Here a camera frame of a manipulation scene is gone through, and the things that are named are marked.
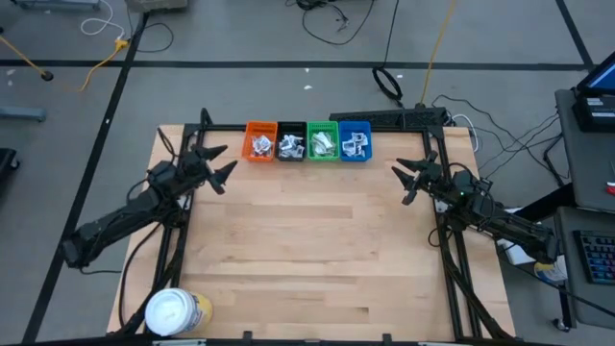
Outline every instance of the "black desk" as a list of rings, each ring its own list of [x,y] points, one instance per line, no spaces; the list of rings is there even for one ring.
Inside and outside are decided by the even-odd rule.
[[[605,212],[558,208],[553,218],[555,229],[562,240],[568,270],[566,286],[573,294],[596,303],[606,309],[615,310],[615,285],[590,284],[578,256],[573,231],[607,231],[615,233],[615,215]],[[570,312],[581,323],[615,329],[615,318],[588,307],[576,300],[569,300]]]
[[[515,214],[538,221],[564,206],[615,212],[615,196],[606,193],[606,182],[615,181],[610,165],[615,162],[615,134],[582,132],[573,114],[576,100],[571,90],[556,91],[555,101],[572,181]]]

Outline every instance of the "plastic bin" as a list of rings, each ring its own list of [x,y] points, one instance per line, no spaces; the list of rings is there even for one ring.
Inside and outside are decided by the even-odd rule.
[[[246,136],[243,139],[243,149],[241,150],[241,157],[247,161],[254,162],[270,162],[273,160],[275,152],[275,141],[278,134],[278,123],[269,121],[249,121],[246,125]],[[271,155],[268,157],[254,157],[252,156],[252,138],[266,136],[267,139],[273,143]]]
[[[284,135],[294,135],[301,137],[304,140],[301,145],[306,148],[301,158],[281,158],[280,157],[280,142]],[[303,161],[308,154],[308,124],[305,121],[279,121],[278,122],[278,139],[276,140],[276,158],[280,161]]]
[[[328,133],[331,141],[335,144],[335,154],[331,157],[319,157],[314,155],[311,147],[311,137],[319,132]],[[337,161],[339,160],[339,131],[335,121],[312,121],[307,124],[307,157],[312,161]]]
[[[339,157],[342,161],[364,162],[372,159],[372,126],[369,121],[340,121],[339,122],[339,145],[350,140],[353,133],[363,133],[367,136],[368,144],[363,147],[365,157],[349,157],[340,148]]]

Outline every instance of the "wooden table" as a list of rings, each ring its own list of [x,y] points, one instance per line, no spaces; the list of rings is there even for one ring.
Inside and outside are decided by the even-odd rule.
[[[175,148],[183,127],[162,126]],[[445,134],[450,162],[477,174],[468,131]],[[373,134],[374,157],[366,163],[247,162],[242,141],[242,132],[206,133],[206,146],[229,146],[213,167],[240,162],[226,194],[208,186],[195,193],[180,286],[209,297],[214,313],[210,324],[185,336],[241,338],[252,331],[268,339],[381,340],[390,333],[396,341],[454,340],[439,249],[427,242],[435,227],[430,197],[419,193],[403,206],[403,187],[390,169],[396,158],[425,157],[420,135]],[[157,138],[150,167],[168,159]],[[152,227],[131,236],[128,254]],[[493,241],[464,234],[474,289],[514,334]],[[150,290],[160,238],[158,232],[145,243],[129,269],[126,317]],[[470,335],[465,300],[457,295]],[[109,331],[118,327],[116,297]]]

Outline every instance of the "white wire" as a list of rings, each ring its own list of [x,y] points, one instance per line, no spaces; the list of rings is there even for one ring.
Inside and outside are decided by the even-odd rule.
[[[479,137],[477,136],[477,130],[474,128],[474,124],[472,123],[472,120],[470,120],[470,118],[467,117],[464,114],[453,115],[452,120],[455,120],[458,117],[464,118],[470,124],[470,129],[471,129],[472,133],[474,134],[474,142],[475,142],[474,152],[475,153],[478,152],[478,150],[479,150]]]
[[[107,5],[107,7],[109,8],[109,19],[105,20],[105,19],[101,19],[101,18],[88,18],[86,20],[84,20],[83,22],[81,22],[81,32],[84,33],[84,35],[88,35],[88,36],[95,36],[98,35],[100,33],[103,32],[103,30],[105,30],[105,28],[107,28],[108,25],[114,26],[116,28],[118,28],[119,30],[122,31],[122,34],[120,34],[120,36],[117,37],[117,39],[122,39],[124,37],[124,34],[126,34],[126,31],[124,30],[124,28],[122,28],[121,26],[115,24],[115,23],[111,23],[111,20],[113,19],[113,8],[111,7],[111,5],[109,5],[109,3],[105,0],[100,0],[100,2],[102,2],[103,4]],[[94,32],[87,32],[86,29],[84,29],[84,25],[86,25],[86,23],[89,22],[99,22],[99,23],[103,23],[103,26],[94,31]]]

